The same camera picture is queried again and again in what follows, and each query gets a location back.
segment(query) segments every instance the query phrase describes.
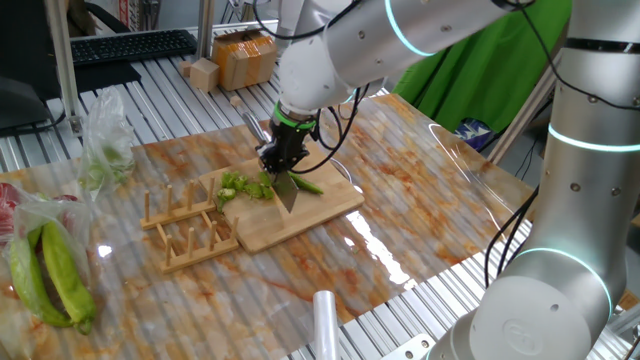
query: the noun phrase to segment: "desk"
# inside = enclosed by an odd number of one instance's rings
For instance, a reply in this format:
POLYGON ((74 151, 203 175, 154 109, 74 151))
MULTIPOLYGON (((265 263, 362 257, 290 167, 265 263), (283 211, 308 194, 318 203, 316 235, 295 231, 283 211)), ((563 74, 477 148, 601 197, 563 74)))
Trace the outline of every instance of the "desk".
MULTIPOLYGON (((305 346, 312 339, 311 299, 315 291, 329 289, 344 324, 341 351, 348 351, 345 358, 368 360, 402 343, 408 336, 403 331, 441 336, 475 306, 478 296, 465 294, 478 293, 482 254, 469 257, 486 246, 531 190, 394 95, 361 104, 336 154, 365 196, 362 208, 263 253, 237 250, 162 275, 162 240, 139 227, 143 191, 151 191, 152 209, 163 203, 167 183, 185 202, 189 179, 255 157, 248 129, 229 128, 242 122, 228 105, 231 94, 190 88, 173 75, 177 60, 136 63, 141 83, 124 86, 128 120, 136 127, 136 143, 144 145, 134 148, 136 170, 129 183, 92 209, 87 253, 99 312, 92 334, 54 329, 31 317, 9 287, 7 263, 0 261, 0 340, 9 354, 279 359, 293 352, 292 358, 312 359, 305 346), (441 273, 452 266, 454 275, 441 273), (436 282, 425 283, 436 275, 436 282)), ((268 84, 234 94, 266 119, 276 86, 274 75, 268 84)), ((95 95, 81 95, 87 108, 95 95)), ((335 142, 332 123, 322 125, 335 142)), ((79 156, 81 146, 67 135, 59 127, 35 138, 1 140, 5 170, 18 171, 0 175, 0 181, 30 192, 73 193, 77 160, 66 158, 79 156), (27 151, 34 144, 40 153, 27 151)), ((204 198, 199 189, 195 201, 204 198)), ((189 227, 206 234, 200 219, 166 227, 179 252, 186 248, 189 227)), ((620 340, 607 340, 602 351, 611 350, 598 354, 624 351, 620 340)))

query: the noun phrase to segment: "knife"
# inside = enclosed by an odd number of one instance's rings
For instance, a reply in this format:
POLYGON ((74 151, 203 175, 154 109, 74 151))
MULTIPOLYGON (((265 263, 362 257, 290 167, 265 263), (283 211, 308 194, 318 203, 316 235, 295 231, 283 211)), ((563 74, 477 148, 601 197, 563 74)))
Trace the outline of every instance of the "knife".
POLYGON ((293 210, 293 204, 296 202, 298 196, 298 186, 293 181, 287 171, 282 171, 276 174, 276 178, 273 181, 273 190, 282 201, 282 204, 289 213, 293 210))
MULTIPOLYGON (((249 128, 249 131, 251 131, 251 134, 256 138, 256 140, 258 140, 260 147, 263 148, 262 150, 264 150, 265 145, 267 145, 271 139, 269 139, 268 135, 262 131, 262 128, 260 128, 260 124, 258 123, 256 116, 250 110, 244 109, 242 100, 239 97, 234 96, 231 98, 230 102, 231 105, 241 113, 242 120, 249 128)), ((287 211, 291 213, 293 204, 296 202, 296 197, 298 196, 298 187, 296 186, 296 183, 293 181, 291 176, 289 176, 287 171, 282 171, 276 174, 275 179, 271 174, 269 174, 269 177, 271 178, 273 190, 276 195, 278 195, 287 211)))

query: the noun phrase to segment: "teal light ring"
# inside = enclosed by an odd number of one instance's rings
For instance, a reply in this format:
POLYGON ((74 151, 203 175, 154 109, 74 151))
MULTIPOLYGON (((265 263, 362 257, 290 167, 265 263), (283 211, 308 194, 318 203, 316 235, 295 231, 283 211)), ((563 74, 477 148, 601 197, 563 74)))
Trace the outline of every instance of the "teal light ring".
POLYGON ((343 104, 348 103, 349 101, 351 101, 353 99, 354 96, 356 96, 356 91, 358 91, 358 89, 353 90, 353 92, 351 93, 351 95, 349 96, 349 98, 347 100, 345 100, 343 102, 343 104))
POLYGON ((607 289, 607 285, 605 285, 604 281, 602 280, 602 278, 600 277, 600 275, 598 275, 598 273, 595 272, 595 270, 593 270, 587 263, 585 263, 584 261, 578 259, 577 257, 566 253, 564 251, 561 250, 556 250, 556 249, 550 249, 550 248, 535 248, 535 249, 529 249, 526 251, 521 252, 520 254, 518 254, 518 256, 516 256, 516 259, 519 258, 520 256, 523 256, 524 254, 527 253, 532 253, 535 251, 548 251, 548 252, 552 252, 558 255, 562 255, 565 257, 568 257, 569 259, 577 262, 578 264, 582 265, 585 269, 589 270, 589 272, 595 276, 596 279, 598 279, 598 282, 600 283, 600 285, 602 285, 602 288, 604 289, 604 293, 607 294, 607 300, 609 301, 609 318, 611 318, 611 315, 613 314, 613 302, 611 301, 611 294, 609 294, 609 289, 607 289))
POLYGON ((617 153, 640 151, 640 144, 639 145, 601 145, 601 144, 592 144, 592 143, 572 139, 568 136, 562 135, 559 132, 557 132, 553 127, 551 127, 551 124, 549 124, 549 134, 551 134, 551 136, 553 136, 554 138, 564 143, 567 143, 569 145, 573 145, 575 147, 579 147, 582 149, 587 149, 587 150, 602 151, 602 152, 617 152, 617 153))
POLYGON ((404 44, 404 46, 406 46, 409 50, 413 51, 414 53, 420 56, 427 57, 427 56, 435 55, 435 54, 430 54, 430 53, 421 51, 420 49, 413 46, 413 44, 411 44, 409 40, 407 40, 407 38, 402 33, 402 30, 400 30, 400 26, 398 26, 398 23, 396 22, 396 18, 393 16, 393 10, 391 9, 391 0, 384 0, 384 6, 387 9, 387 18, 389 18, 389 23, 391 24, 393 31, 395 31, 396 35, 398 36, 398 39, 400 39, 400 41, 404 44))

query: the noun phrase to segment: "black monitor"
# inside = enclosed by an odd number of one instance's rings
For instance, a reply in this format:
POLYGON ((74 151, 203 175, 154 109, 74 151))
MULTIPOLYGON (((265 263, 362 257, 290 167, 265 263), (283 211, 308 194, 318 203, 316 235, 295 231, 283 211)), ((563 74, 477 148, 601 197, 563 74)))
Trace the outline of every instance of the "black monitor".
POLYGON ((44 6, 0 0, 0 129, 46 120, 44 101, 60 97, 44 6))

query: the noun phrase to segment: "metal pole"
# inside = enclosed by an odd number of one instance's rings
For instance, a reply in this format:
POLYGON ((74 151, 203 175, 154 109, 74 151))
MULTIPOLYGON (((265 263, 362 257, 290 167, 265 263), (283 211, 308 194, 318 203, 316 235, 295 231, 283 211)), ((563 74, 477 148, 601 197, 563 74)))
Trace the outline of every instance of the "metal pole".
POLYGON ((73 133, 81 135, 82 123, 80 112, 78 111, 78 89, 76 88, 76 75, 73 70, 71 44, 69 43, 69 29, 66 21, 67 11, 62 0, 46 0, 46 4, 64 111, 73 133))
POLYGON ((211 57, 212 29, 213 26, 212 0, 200 0, 200 18, 198 19, 198 49, 193 56, 193 62, 200 58, 211 57))

